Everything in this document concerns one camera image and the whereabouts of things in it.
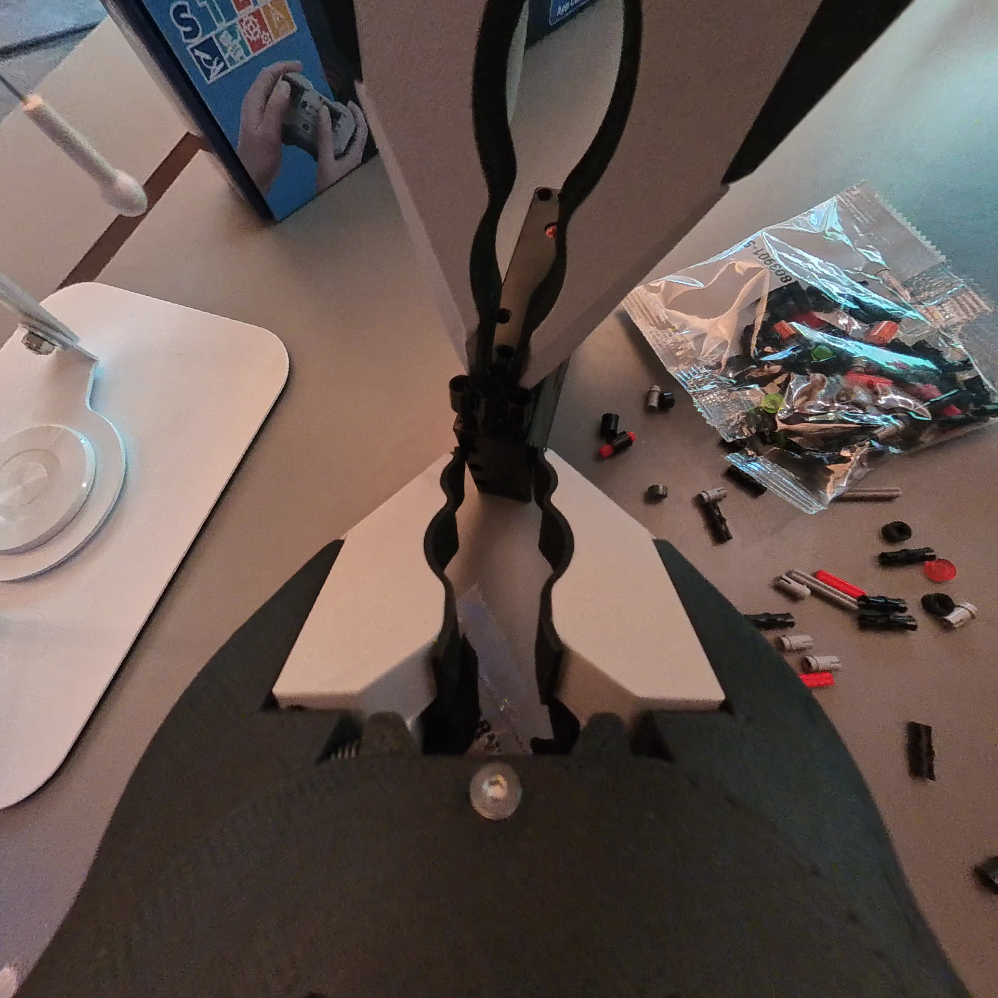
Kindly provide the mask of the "light grey axle rod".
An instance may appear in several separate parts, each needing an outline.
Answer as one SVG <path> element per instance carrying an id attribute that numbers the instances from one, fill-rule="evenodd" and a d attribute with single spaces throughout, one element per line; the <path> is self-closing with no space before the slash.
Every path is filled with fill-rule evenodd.
<path id="1" fill-rule="evenodd" d="M 793 582 L 804 586 L 808 592 L 825 602 L 836 605 L 847 612 L 856 613 L 859 611 L 857 598 L 838 591 L 830 586 L 830 584 L 818 580 L 816 577 L 798 570 L 789 570 L 785 575 Z"/>

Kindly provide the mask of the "grey black angled connector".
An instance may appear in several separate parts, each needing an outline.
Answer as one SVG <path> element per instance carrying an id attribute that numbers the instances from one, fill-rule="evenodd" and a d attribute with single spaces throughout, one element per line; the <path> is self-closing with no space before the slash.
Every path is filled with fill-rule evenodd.
<path id="1" fill-rule="evenodd" d="M 720 507 L 727 497 L 728 491 L 723 486 L 702 490 L 696 496 L 707 529 L 718 544 L 728 543 L 733 539 L 730 524 Z"/>

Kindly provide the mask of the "blue toy kit box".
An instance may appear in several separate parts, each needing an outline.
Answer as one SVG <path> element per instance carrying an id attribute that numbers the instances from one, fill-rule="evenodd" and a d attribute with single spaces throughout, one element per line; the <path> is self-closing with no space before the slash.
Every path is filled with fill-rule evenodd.
<path id="1" fill-rule="evenodd" d="M 376 155 L 383 161 L 357 93 L 353 5 L 104 2 L 267 220 L 287 218 Z"/>

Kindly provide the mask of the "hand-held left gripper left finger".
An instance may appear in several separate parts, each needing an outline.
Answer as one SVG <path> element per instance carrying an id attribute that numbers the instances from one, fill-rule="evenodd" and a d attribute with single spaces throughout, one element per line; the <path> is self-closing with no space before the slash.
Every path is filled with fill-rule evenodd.
<path id="1" fill-rule="evenodd" d="M 272 694 L 282 708 L 392 713 L 430 754 L 463 754 L 478 728 L 477 656 L 445 569 L 464 500 L 459 450 L 350 529 Z"/>

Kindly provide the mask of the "grey desk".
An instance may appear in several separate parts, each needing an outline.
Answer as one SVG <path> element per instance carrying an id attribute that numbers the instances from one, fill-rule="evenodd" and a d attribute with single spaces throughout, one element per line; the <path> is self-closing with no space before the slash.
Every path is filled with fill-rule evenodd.
<path id="1" fill-rule="evenodd" d="M 754 175 L 667 257 L 658 277 L 867 179 L 954 268 L 996 275 L 996 3 L 916 2 Z M 103 270 L 109 284 L 276 334 L 291 377 L 266 427 L 170 584 L 60 773 L 2 816 L 2 995 L 26 981 L 68 913 L 128 780 L 196 672 L 308 558 L 452 444 L 447 379 L 459 363 L 380 160 L 264 228 L 198 153 Z M 860 583 L 887 505 L 818 516 L 735 494 L 734 540 L 706 538 L 692 495 L 713 485 L 714 435 L 682 398 L 639 419 L 639 444 L 597 463 L 590 420 L 633 418 L 658 381 L 628 318 L 604 319 L 568 371 L 555 451 L 742 610 L 777 602 L 771 576 L 826 568 Z M 996 429 L 880 471 L 919 538 L 958 568 L 954 597 L 980 617 L 946 632 L 862 633 L 805 601 L 805 631 L 842 656 L 816 700 L 880 808 L 919 907 L 975 996 L 996 996 L 996 896 L 971 866 L 996 852 Z M 667 487 L 648 504 L 646 488 Z M 915 780 L 907 721 L 934 730 L 936 781 Z"/>

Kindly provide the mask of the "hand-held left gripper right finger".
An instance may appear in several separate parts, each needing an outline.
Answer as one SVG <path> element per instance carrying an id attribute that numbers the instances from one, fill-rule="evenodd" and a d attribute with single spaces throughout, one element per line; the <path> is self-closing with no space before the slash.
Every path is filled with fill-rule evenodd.
<path id="1" fill-rule="evenodd" d="M 541 591 L 536 681 L 552 737 L 566 755 L 594 717 L 628 733 L 656 712 L 714 713 L 725 694 L 653 535 L 553 451 L 534 471 Z"/>

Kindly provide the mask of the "white book stand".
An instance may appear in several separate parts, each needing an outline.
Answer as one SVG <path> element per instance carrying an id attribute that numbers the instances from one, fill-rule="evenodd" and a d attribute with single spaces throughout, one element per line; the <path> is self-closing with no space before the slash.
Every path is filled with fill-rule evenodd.
<path id="1" fill-rule="evenodd" d="M 100 282 L 2 347 L 1 806 L 64 764 L 290 373 L 262 327 Z"/>

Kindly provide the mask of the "clear bag of building parts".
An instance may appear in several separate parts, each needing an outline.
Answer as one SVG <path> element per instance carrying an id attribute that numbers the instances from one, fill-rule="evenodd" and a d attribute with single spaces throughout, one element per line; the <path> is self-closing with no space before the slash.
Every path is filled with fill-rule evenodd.
<path id="1" fill-rule="evenodd" d="M 996 306 L 866 182 L 622 306 L 730 465 L 807 514 L 996 424 Z"/>

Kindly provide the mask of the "black battery box block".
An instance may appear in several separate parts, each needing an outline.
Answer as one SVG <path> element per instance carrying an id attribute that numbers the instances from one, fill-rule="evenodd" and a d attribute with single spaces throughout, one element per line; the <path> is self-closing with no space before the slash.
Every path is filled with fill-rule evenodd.
<path id="1" fill-rule="evenodd" d="M 514 373 L 529 299 L 555 257 L 560 191 L 534 191 L 503 281 L 485 385 L 458 375 L 449 383 L 454 432 L 479 491 L 519 502 L 533 498 L 533 469 L 547 446 L 569 363 L 532 388 Z"/>

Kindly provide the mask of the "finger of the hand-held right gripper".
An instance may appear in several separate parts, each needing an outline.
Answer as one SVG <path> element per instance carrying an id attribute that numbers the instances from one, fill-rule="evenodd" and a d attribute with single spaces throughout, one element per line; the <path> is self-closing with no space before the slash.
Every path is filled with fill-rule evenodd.
<path id="1" fill-rule="evenodd" d="M 559 194 L 561 283 L 519 378 L 555 370 L 909 2 L 595 2 L 527 53 L 517 208 Z"/>
<path id="2" fill-rule="evenodd" d="M 521 2 L 357 1 L 357 93 L 464 371 L 489 364 Z"/>

